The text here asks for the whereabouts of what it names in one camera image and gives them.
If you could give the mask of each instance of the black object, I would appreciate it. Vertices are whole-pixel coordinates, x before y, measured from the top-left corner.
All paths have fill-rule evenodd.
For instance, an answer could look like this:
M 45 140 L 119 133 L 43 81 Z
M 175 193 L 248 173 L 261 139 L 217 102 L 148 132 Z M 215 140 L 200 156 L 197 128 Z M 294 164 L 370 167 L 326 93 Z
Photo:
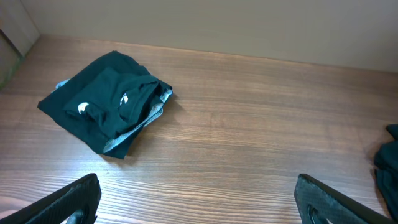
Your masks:
M 96 174 L 88 174 L 49 196 L 0 220 L 0 224 L 92 224 L 101 199 Z
M 395 223 L 307 174 L 298 176 L 294 198 L 303 224 Z
M 100 79 L 101 77 L 109 78 L 112 74 L 116 75 L 116 77 L 109 80 Z M 130 89 L 132 86 L 127 85 L 128 83 L 126 83 L 125 79 L 123 79 L 125 82 L 122 82 L 123 80 L 120 82 L 116 81 L 126 76 L 126 74 L 136 79 L 136 85 L 133 85 L 133 89 Z M 134 91 L 140 93 L 148 90 L 146 85 L 141 85 L 148 84 L 148 79 L 155 80 L 156 87 L 150 89 L 148 95 L 137 94 L 137 96 L 145 95 L 146 97 L 133 100 Z M 159 103 L 159 98 L 164 96 L 168 91 L 172 93 L 170 85 L 152 76 L 144 66 L 139 65 L 133 58 L 117 51 L 112 51 L 91 62 L 86 68 L 66 82 L 66 84 L 39 102 L 37 107 L 49 115 L 58 125 L 84 141 L 95 153 L 124 159 L 134 138 L 146 124 L 142 124 L 145 122 L 143 119 L 149 116 L 152 106 L 156 102 Z M 131 93 L 131 96 L 128 96 L 130 98 L 129 104 L 139 102 L 137 105 L 141 106 L 134 108 L 122 106 L 119 108 L 123 93 Z M 101 96 L 103 101 L 97 99 L 96 96 Z M 90 105 L 87 109 L 96 105 L 98 110 L 91 111 L 90 116 L 82 119 L 82 117 L 73 115 L 69 106 L 73 105 L 73 110 L 79 114 L 80 110 L 78 110 L 78 105 L 75 103 L 76 100 L 84 98 L 87 101 L 79 101 L 79 103 L 89 103 Z M 158 108 L 158 111 L 166 104 L 167 99 L 161 104 L 162 106 Z M 112 101 L 112 108 L 109 108 L 110 101 Z M 132 118 L 123 113 L 123 111 L 126 113 L 127 111 L 137 113 L 137 115 L 132 117 L 139 118 L 136 122 L 127 122 L 128 126 L 120 125 Z M 113 122 L 112 119 L 104 120 L 104 118 L 117 118 L 117 120 Z M 122 134 L 120 133 L 121 130 L 127 131 L 127 133 Z
M 391 218 L 398 220 L 398 124 L 390 124 L 386 130 L 394 141 L 383 144 L 374 155 L 376 183 L 386 201 Z

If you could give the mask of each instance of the crumpled fabric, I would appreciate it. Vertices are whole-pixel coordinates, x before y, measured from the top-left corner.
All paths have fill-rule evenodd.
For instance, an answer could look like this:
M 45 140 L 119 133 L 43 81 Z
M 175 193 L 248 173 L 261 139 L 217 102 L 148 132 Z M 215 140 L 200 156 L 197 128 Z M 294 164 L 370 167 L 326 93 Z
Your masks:
M 57 85 L 38 108 L 96 153 L 123 159 L 171 95 L 170 85 L 113 51 Z
M 376 184 L 393 220 L 398 221 L 398 124 L 391 124 L 386 130 L 394 141 L 383 144 L 374 156 Z

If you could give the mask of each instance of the wood grain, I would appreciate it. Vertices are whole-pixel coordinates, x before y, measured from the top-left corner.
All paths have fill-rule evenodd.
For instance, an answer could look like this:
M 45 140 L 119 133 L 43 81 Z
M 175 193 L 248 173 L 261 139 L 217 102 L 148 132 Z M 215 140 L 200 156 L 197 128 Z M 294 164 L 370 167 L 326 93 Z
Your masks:
M 175 93 L 123 161 L 37 109 L 111 50 Z M 0 215 L 90 172 L 103 191 L 97 223 L 300 223 L 299 173 L 386 214 L 372 157 L 397 114 L 395 73 L 43 36 L 0 92 Z

